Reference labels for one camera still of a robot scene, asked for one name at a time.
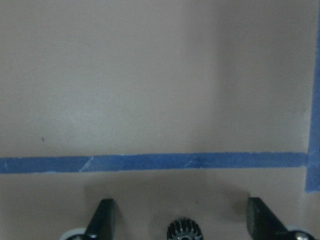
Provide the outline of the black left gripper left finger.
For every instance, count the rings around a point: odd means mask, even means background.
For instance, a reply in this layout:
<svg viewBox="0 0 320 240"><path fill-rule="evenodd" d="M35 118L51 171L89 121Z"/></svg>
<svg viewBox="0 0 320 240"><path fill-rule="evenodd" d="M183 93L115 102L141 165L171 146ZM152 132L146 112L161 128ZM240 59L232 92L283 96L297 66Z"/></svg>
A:
<svg viewBox="0 0 320 240"><path fill-rule="evenodd" d="M113 240L116 230L116 203L112 198L102 199L91 218L84 235L88 240Z"/></svg>

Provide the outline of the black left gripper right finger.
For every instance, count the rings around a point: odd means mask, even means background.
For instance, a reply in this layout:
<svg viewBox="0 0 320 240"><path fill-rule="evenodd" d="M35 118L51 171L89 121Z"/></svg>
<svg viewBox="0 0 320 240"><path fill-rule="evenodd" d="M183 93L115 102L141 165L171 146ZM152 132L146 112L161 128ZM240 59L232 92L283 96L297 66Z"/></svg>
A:
<svg viewBox="0 0 320 240"><path fill-rule="evenodd" d="M259 197L247 200L246 226L253 240L292 240L292 234Z"/></svg>

